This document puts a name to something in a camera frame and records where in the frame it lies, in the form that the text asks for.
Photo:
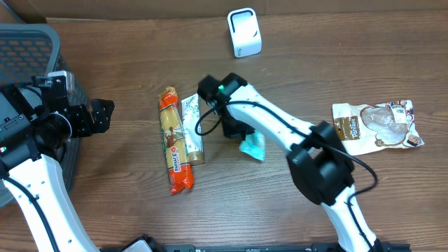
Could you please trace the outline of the teal wipes packet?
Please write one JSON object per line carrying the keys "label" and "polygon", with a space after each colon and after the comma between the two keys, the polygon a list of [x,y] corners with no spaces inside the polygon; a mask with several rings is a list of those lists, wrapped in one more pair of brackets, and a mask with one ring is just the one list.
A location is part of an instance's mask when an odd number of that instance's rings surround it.
{"label": "teal wipes packet", "polygon": [[265,136],[255,131],[252,134],[247,134],[245,140],[239,145],[239,150],[252,158],[259,161],[265,160]]}

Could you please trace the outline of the white Pantene tube gold cap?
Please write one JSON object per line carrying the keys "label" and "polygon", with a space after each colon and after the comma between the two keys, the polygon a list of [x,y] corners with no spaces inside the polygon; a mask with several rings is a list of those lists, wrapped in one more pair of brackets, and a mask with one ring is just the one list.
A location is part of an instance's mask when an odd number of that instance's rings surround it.
{"label": "white Pantene tube gold cap", "polygon": [[200,103],[198,94],[191,95],[181,101],[183,130],[188,158],[192,166],[204,164],[202,137],[195,131],[200,119]]}

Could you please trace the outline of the red snack package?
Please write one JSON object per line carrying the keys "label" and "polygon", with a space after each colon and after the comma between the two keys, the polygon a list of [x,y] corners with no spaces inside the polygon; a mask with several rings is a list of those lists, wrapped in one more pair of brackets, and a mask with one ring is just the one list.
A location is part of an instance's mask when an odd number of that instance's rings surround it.
{"label": "red snack package", "polygon": [[171,194],[191,189],[193,170],[186,148],[183,125],[178,111],[179,97],[174,87],[166,87],[158,96],[162,147],[166,157]]}

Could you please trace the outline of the clear beige zip pouch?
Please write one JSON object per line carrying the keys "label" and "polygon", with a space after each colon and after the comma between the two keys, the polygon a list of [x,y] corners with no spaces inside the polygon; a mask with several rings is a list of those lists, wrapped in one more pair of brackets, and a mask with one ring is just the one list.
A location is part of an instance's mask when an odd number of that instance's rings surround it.
{"label": "clear beige zip pouch", "polygon": [[333,104],[332,116],[336,132],[350,155],[424,145],[416,130],[413,103],[408,99],[373,106]]}

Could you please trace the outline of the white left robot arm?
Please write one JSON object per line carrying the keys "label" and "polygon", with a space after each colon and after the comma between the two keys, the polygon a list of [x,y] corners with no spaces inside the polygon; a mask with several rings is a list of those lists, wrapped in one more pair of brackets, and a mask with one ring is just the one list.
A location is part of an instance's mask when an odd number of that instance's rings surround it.
{"label": "white left robot arm", "polygon": [[64,84],[9,83],[1,95],[16,113],[1,124],[1,181],[19,204],[39,251],[97,251],[67,192],[67,142],[109,129],[115,104],[70,105]]}

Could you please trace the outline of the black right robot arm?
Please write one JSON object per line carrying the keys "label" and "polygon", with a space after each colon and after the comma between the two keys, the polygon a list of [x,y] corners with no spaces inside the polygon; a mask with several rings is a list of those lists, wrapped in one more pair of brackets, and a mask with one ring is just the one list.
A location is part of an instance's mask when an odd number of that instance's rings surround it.
{"label": "black right robot arm", "polygon": [[324,208],[342,250],[382,250],[358,205],[360,192],[352,176],[355,164],[369,172],[372,168],[347,153],[332,125],[314,125],[288,114],[235,73],[222,80],[204,77],[197,93],[219,115],[225,137],[245,140],[260,132],[283,150],[295,187]]}

